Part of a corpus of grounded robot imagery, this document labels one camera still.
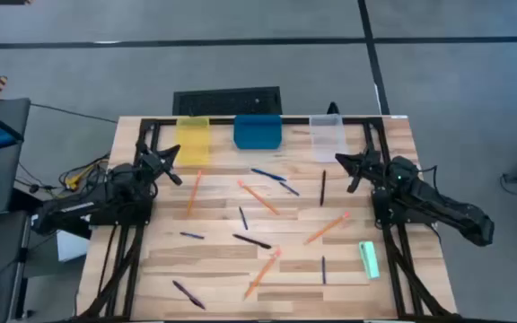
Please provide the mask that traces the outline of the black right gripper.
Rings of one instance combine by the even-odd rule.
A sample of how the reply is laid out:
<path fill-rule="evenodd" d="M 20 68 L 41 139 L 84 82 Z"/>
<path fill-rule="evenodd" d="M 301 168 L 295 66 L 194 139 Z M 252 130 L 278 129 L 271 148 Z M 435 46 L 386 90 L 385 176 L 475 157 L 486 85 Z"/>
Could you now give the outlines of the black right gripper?
<path fill-rule="evenodd" d="M 369 180 L 377 188 L 388 187 L 386 164 L 381 161 L 380 152 L 365 150 L 355 155 L 336 154 L 335 158 L 352 178 L 346 189 L 348 193 L 354 193 L 362 179 Z"/>

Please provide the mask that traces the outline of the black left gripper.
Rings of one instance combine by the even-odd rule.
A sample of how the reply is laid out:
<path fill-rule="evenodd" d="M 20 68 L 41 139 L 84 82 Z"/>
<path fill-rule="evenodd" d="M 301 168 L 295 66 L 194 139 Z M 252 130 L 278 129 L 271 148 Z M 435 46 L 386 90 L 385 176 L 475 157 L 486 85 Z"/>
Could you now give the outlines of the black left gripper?
<path fill-rule="evenodd" d="M 141 167 L 153 180 L 157 180 L 162 174 L 166 174 L 176 185 L 182 184 L 181 178 L 175 173 L 173 163 L 180 151 L 180 145 L 176 144 L 171 148 L 156 151 L 150 149 L 145 143 L 139 144 L 141 153 Z"/>

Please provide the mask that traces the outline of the orange pencil pink eraser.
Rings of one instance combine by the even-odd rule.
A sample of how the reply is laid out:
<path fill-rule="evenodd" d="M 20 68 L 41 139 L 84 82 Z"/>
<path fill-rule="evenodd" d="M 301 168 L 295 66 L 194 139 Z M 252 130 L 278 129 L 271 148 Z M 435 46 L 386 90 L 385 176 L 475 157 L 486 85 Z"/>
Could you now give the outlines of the orange pencil pink eraser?
<path fill-rule="evenodd" d="M 308 245 L 324 235 L 327 231 L 333 229 L 334 227 L 340 225 L 342 222 L 347 220 L 350 217 L 349 212 L 345 212 L 343 215 L 339 216 L 337 219 L 332 221 L 331 223 L 327 223 L 322 229 L 313 233 L 303 244 Z"/>
<path fill-rule="evenodd" d="M 249 186 L 247 186 L 242 180 L 237 181 L 239 187 L 247 191 L 249 194 L 251 194 L 255 199 L 257 199 L 263 206 L 265 206 L 267 209 L 269 209 L 273 214 L 280 215 L 280 212 L 271 205 L 266 199 L 264 199 L 262 196 L 260 196 L 258 193 L 256 193 L 253 189 L 251 189 Z"/>
<path fill-rule="evenodd" d="M 282 254 L 281 249 L 277 249 L 270 257 L 268 262 L 262 267 L 262 269 L 258 272 L 258 274 L 255 276 L 254 280 L 250 283 L 249 288 L 246 290 L 246 292 L 243 294 L 243 299 L 248 299 L 254 290 L 259 286 L 260 282 L 266 275 L 266 273 L 271 269 L 271 267 L 275 264 L 275 262 L 280 258 Z"/>
<path fill-rule="evenodd" d="M 197 177 L 196 177 L 193 189 L 192 189 L 190 197 L 189 197 L 188 208 L 187 208 L 187 216 L 190 216 L 191 213 L 192 213 L 193 205 L 195 204 L 195 200 L 196 200 L 196 196 L 197 196 L 197 191 L 198 191 L 198 186 L 199 186 L 201 178 L 202 178 L 202 170 L 199 170 L 197 172 Z"/>

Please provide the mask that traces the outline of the purple pen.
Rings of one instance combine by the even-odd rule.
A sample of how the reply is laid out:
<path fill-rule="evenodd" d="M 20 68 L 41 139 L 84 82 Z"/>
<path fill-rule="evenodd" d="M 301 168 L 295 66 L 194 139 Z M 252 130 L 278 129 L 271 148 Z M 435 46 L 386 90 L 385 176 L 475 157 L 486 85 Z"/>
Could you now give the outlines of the purple pen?
<path fill-rule="evenodd" d="M 199 307 L 200 309 L 202 310 L 206 310 L 206 307 L 205 305 L 202 303 L 202 301 L 200 301 L 197 297 L 195 297 L 191 292 L 189 292 L 182 284 L 180 284 L 179 282 L 173 280 L 172 281 L 173 285 L 180 291 L 182 292 L 184 295 L 186 295 L 188 297 L 188 299 L 197 307 Z"/>

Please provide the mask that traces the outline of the yellow translucent bin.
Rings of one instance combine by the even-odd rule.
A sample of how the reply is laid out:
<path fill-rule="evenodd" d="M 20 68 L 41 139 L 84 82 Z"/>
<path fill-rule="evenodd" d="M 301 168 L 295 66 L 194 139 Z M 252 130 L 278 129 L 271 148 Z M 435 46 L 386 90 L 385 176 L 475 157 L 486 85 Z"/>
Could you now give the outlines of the yellow translucent bin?
<path fill-rule="evenodd" d="M 180 145 L 178 164 L 206 166 L 209 163 L 210 139 L 209 118 L 179 118 L 176 123 L 176 142 Z"/>

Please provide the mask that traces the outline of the clear plastic bin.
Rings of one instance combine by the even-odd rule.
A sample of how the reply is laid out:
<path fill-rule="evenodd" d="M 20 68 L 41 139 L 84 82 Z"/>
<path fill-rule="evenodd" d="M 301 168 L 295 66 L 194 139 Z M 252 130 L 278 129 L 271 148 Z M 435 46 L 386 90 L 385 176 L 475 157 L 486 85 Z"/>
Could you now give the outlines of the clear plastic bin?
<path fill-rule="evenodd" d="M 316 162 L 334 162 L 336 153 L 349 153 L 343 119 L 339 114 L 310 115 L 309 128 Z"/>

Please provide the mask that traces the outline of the black keyboard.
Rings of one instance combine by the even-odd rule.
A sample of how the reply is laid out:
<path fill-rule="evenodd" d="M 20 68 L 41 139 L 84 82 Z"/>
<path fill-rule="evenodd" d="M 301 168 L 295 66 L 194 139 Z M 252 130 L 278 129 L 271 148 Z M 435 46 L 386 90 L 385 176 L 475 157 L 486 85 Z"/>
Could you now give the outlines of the black keyboard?
<path fill-rule="evenodd" d="M 174 92 L 173 116 L 282 115 L 279 87 Z"/>

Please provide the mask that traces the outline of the blue plastic bin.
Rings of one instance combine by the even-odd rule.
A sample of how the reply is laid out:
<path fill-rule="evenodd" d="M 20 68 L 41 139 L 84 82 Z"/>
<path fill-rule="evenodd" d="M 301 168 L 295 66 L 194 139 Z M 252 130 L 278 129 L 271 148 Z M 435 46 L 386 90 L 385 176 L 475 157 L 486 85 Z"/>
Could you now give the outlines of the blue plastic bin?
<path fill-rule="evenodd" d="M 241 150 L 276 150 L 282 142 L 279 115 L 238 115 L 233 121 L 233 141 Z"/>

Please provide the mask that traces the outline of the mint green eraser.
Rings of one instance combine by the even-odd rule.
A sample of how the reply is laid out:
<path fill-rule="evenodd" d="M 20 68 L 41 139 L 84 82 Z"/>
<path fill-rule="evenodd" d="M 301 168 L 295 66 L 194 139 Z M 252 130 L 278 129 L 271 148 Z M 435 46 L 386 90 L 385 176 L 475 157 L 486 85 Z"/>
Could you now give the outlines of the mint green eraser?
<path fill-rule="evenodd" d="M 380 277 L 380 269 L 373 242 L 369 240 L 361 241 L 358 246 L 367 278 L 369 280 L 378 279 Z"/>

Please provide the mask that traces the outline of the white box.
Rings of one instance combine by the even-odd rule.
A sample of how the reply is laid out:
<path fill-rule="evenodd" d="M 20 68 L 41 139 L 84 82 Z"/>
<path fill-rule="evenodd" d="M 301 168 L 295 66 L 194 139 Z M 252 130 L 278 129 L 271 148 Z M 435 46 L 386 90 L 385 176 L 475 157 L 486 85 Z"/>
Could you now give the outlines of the white box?
<path fill-rule="evenodd" d="M 90 241 L 66 231 L 57 232 L 57 259 L 60 262 L 85 256 Z"/>

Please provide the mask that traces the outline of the black diagonal bar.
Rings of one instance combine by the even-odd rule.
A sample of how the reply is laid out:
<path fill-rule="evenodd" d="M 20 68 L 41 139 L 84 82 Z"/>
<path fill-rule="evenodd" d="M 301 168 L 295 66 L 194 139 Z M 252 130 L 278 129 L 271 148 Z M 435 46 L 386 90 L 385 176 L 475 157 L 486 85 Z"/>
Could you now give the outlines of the black diagonal bar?
<path fill-rule="evenodd" d="M 25 211 L 34 214 L 42 205 L 42 201 L 28 193 L 14 188 L 8 210 L 10 212 Z"/>

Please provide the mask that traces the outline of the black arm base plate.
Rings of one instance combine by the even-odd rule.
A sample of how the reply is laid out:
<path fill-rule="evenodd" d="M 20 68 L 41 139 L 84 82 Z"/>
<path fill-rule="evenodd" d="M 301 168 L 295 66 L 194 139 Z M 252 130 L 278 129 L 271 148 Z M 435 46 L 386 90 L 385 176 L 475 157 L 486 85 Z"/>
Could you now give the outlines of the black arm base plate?
<path fill-rule="evenodd" d="M 109 226 L 109 225 L 129 225 L 135 226 L 150 222 L 151 212 L 130 212 L 130 213 L 97 213 L 90 217 L 90 225 Z"/>
<path fill-rule="evenodd" d="M 375 188 L 371 193 L 371 200 L 376 222 L 381 226 L 401 223 L 435 223 L 434 218 L 396 200 L 385 187 Z"/>

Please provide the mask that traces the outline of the black aluminium table frame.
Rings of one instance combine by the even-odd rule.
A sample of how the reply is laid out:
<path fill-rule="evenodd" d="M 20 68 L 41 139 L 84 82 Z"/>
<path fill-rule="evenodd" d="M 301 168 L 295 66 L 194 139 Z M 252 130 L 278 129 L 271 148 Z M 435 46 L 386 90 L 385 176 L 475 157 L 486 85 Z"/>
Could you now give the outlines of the black aluminium table frame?
<path fill-rule="evenodd" d="M 307 118 L 287 118 L 282 143 L 274 151 L 243 151 L 233 141 L 231 124 L 210 126 L 209 163 L 181 166 L 180 186 L 158 180 L 159 192 L 145 228 L 131 317 L 134 320 L 298 320 L 392 319 L 396 316 L 383 237 L 374 226 L 368 182 L 354 193 L 337 163 L 314 160 Z M 256 168 L 286 179 L 295 196 L 279 181 L 252 172 Z M 202 170 L 195 204 L 187 216 L 197 172 Z M 327 172 L 325 201 L 320 184 Z M 273 214 L 247 191 L 273 205 Z M 239 208 L 249 229 L 245 231 Z M 308 245 L 303 243 L 345 212 L 350 217 Z M 181 236 L 190 232 L 204 240 Z M 242 236 L 272 249 L 235 239 Z M 380 277 L 369 280 L 358 244 L 372 241 Z M 252 295 L 243 294 L 268 262 L 282 254 Z M 326 258 L 327 284 L 321 280 Z M 175 280 L 205 305 L 195 306 L 172 283 Z"/>

